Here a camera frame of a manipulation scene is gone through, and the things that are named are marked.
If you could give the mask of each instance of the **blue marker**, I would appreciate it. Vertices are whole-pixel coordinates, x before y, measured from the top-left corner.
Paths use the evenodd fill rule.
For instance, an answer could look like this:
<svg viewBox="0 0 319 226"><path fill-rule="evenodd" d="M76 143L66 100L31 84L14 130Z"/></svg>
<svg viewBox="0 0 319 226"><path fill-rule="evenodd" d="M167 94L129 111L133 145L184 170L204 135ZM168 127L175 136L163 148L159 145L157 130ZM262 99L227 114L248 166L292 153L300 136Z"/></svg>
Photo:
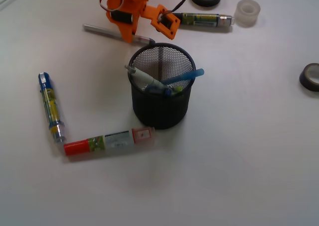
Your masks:
<svg viewBox="0 0 319 226"><path fill-rule="evenodd" d="M169 84L177 83L180 81L194 79L194 78L202 76L202 75L204 75L204 69L197 69L197 70L192 71L192 72L184 73L182 75L163 80L163 81L161 81L161 83L163 83L164 85L169 85Z"/></svg>
<svg viewBox="0 0 319 226"><path fill-rule="evenodd" d="M60 119L50 77L47 73L40 73L38 78L41 87L45 113L49 122L49 130L55 142L64 142L64 123Z"/></svg>

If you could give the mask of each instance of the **clear tape roll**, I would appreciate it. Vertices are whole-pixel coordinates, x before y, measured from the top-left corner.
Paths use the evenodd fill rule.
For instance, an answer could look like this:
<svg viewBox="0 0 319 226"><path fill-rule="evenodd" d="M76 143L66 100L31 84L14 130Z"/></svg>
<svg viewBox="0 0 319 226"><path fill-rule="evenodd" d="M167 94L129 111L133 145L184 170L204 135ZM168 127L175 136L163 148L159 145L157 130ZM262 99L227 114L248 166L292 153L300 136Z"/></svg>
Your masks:
<svg viewBox="0 0 319 226"><path fill-rule="evenodd" d="M234 14L236 23L244 26L253 26L257 21L260 10L260 5L256 1L239 1Z"/></svg>

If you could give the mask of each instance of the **marker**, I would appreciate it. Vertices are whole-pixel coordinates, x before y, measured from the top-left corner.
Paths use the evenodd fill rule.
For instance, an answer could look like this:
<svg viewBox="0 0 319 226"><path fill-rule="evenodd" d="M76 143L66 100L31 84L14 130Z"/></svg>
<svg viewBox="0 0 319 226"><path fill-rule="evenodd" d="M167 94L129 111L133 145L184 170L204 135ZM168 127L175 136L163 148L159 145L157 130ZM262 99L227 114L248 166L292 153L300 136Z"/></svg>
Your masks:
<svg viewBox="0 0 319 226"><path fill-rule="evenodd" d="M141 81L143 81L143 82L145 82L147 84L154 85L154 86L156 86L159 89L167 88L167 86L165 86L163 83L161 83L160 81L156 80L155 78L153 78L149 74L141 71L140 69L137 69L135 67L131 67L129 65L125 65L125 68L128 70L129 74L131 74L134 77L137 77L138 79L140 79Z"/></svg>
<svg viewBox="0 0 319 226"><path fill-rule="evenodd" d="M64 123L60 119L50 76L47 73L38 75L49 130L55 142L64 142Z"/></svg>
<svg viewBox="0 0 319 226"><path fill-rule="evenodd" d="M153 138L153 128L132 129L108 135L99 135L86 140L64 144L67 156L94 151L107 151L111 149L123 149L130 145L140 143Z"/></svg>
<svg viewBox="0 0 319 226"><path fill-rule="evenodd" d="M205 27L230 27L235 24L231 15L210 13L173 13L180 19L180 24Z"/></svg>
<svg viewBox="0 0 319 226"><path fill-rule="evenodd" d="M194 79L196 77L204 75L204 73L205 73L204 69L201 68L201 69L197 69L195 71L191 71L191 72L187 72L187 73L181 74L181 75L176 76L176 77L165 79L161 83L163 83L165 85L169 85L169 84L177 83L177 82L180 82L180 81Z"/></svg>

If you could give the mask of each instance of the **green marker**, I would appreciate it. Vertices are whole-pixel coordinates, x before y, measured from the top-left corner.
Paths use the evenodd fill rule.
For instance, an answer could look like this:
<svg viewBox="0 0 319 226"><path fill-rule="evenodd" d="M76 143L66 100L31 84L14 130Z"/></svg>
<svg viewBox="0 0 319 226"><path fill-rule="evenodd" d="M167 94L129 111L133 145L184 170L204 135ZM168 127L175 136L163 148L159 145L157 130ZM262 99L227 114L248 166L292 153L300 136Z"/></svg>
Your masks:
<svg viewBox="0 0 319 226"><path fill-rule="evenodd" d="M180 24L205 27L230 27L235 24L231 15L210 13L173 13L180 19Z"/></svg>

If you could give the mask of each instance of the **pen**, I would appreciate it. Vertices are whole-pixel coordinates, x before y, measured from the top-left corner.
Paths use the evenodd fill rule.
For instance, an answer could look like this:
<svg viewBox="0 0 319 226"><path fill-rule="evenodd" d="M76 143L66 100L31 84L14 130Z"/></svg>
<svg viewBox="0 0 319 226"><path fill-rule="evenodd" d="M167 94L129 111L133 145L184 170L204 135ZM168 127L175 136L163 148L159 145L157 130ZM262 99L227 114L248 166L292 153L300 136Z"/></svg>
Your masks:
<svg viewBox="0 0 319 226"><path fill-rule="evenodd" d="M123 40L121 34L113 32L113 31L108 30L106 28L101 28L101 27L88 25L88 24L84 24L82 26L83 26L83 29L85 31L87 31L87 32L99 33L99 34L102 34L102 35L107 36L107 37ZM153 39L147 38L147 37L143 37L143 36L139 36L139 35L133 35L132 42L133 43L146 44L146 45L155 43L155 41Z"/></svg>

